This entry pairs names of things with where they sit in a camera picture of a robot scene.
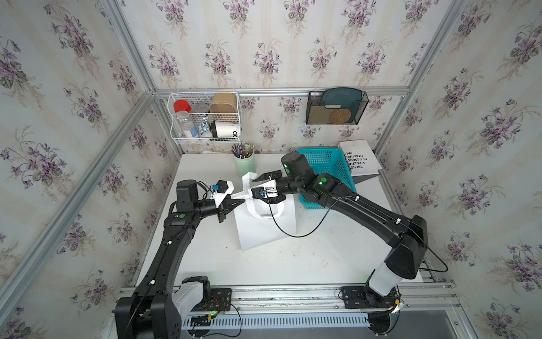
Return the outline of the white insulated delivery bag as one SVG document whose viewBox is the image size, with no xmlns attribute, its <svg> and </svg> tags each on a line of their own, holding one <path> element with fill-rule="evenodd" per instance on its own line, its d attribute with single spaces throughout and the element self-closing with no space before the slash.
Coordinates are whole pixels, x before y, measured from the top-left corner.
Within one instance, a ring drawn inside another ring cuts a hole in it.
<svg viewBox="0 0 542 339">
<path fill-rule="evenodd" d="M 234 210 L 235 222 L 242 251 L 259 247 L 261 245 L 286 238 L 273 220 L 288 234 L 296 234 L 296 213 L 293 196 L 286 196 L 286 199 L 278 204 L 268 205 L 265 201 L 250 199 L 250 189 L 256 188 L 264 182 L 251 182 L 257 178 L 254 172 L 248 172 L 242 177 L 243 189 L 234 194 L 235 199 L 244 199 L 240 207 Z"/>
</svg>

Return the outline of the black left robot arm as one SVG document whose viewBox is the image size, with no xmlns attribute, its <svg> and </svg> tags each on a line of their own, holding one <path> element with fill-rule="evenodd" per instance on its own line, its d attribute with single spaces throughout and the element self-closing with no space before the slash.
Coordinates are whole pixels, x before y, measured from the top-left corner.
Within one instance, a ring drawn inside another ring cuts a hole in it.
<svg viewBox="0 0 542 339">
<path fill-rule="evenodd" d="M 194 179 L 177 183 L 176 201 L 169 207 L 152 264 L 133 294 L 121 298 L 114 309 L 118 338 L 179 338 L 190 311 L 210 299 L 207 277 L 188 278 L 174 290 L 176 274 L 200 222 L 213 216 L 223 222 L 244 200 L 232 198 L 230 181 L 205 188 L 204 198 L 198 195 L 202 186 Z"/>
</svg>

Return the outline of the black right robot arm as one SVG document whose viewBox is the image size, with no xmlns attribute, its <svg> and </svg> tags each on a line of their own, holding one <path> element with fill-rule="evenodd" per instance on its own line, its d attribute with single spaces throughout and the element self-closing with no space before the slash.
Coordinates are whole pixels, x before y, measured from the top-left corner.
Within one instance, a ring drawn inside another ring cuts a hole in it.
<svg viewBox="0 0 542 339">
<path fill-rule="evenodd" d="M 307 202 L 335 210 L 356 221 L 389 247 L 390 252 L 365 284 L 367 295 L 386 297 L 403 279 L 412 280 L 429 249 L 426 221 L 418 215 L 402 216 L 361 196 L 328 173 L 317 174 L 305 155 L 293 151 L 281 159 L 280 170 L 254 179 L 262 185 L 250 189 L 252 199 L 276 204 L 298 194 Z"/>
</svg>

